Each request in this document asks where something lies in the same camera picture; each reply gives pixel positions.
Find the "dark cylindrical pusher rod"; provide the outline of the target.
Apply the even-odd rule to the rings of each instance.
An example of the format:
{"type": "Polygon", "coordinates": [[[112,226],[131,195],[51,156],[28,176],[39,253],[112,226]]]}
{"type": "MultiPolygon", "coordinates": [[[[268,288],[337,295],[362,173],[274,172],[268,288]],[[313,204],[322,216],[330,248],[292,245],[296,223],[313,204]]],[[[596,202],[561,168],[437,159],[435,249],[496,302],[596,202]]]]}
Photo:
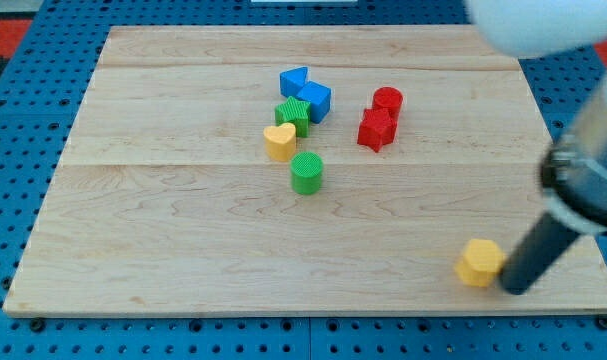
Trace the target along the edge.
{"type": "Polygon", "coordinates": [[[513,295],[524,294],[579,236],[545,212],[505,261],[499,274],[501,287],[513,295]]]}

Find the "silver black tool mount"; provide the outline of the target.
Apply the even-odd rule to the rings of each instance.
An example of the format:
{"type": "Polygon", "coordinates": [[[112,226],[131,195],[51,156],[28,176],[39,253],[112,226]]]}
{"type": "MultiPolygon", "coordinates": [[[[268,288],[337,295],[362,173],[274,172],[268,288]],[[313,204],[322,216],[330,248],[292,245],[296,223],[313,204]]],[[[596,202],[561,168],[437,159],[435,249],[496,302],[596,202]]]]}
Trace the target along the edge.
{"type": "Polygon", "coordinates": [[[547,211],[580,233],[607,233],[607,74],[541,166],[547,211]]]}

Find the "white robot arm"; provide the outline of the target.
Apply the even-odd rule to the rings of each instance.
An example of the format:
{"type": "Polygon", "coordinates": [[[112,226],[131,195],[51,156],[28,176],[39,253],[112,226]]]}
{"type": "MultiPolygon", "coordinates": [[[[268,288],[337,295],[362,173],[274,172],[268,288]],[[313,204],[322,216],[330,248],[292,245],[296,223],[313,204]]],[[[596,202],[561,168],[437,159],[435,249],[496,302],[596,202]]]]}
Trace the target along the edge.
{"type": "MultiPolygon", "coordinates": [[[[607,39],[607,1],[470,0],[470,21],[499,52],[542,57],[607,39]]],[[[525,293],[582,235],[607,234],[607,74],[540,165],[546,210],[506,260],[501,287],[525,293]]]]}

